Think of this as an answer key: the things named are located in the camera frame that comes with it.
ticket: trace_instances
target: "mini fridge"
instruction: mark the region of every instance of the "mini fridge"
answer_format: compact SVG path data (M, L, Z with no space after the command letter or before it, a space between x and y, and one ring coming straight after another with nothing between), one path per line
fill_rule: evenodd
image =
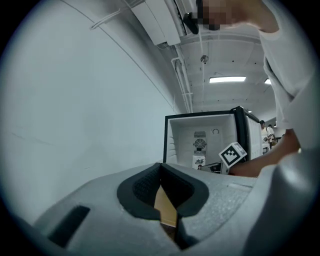
M219 153L238 142L246 162L263 154L259 119L238 106L226 111L165 117L163 162L192 167L192 156L201 148L206 165L220 162Z

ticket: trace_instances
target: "fluorescent light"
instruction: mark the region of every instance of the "fluorescent light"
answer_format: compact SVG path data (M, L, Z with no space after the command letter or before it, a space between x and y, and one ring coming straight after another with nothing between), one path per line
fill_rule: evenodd
M210 78L210 84L213 83L225 83L225 82L244 82L245 76L224 76L224 77L212 77Z

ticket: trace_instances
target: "ceiling light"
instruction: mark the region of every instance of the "ceiling light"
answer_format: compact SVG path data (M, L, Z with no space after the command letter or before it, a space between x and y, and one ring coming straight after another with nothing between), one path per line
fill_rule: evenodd
M224 76L224 77L212 77L210 78L210 84L213 83L225 83L225 82L244 82L245 76Z

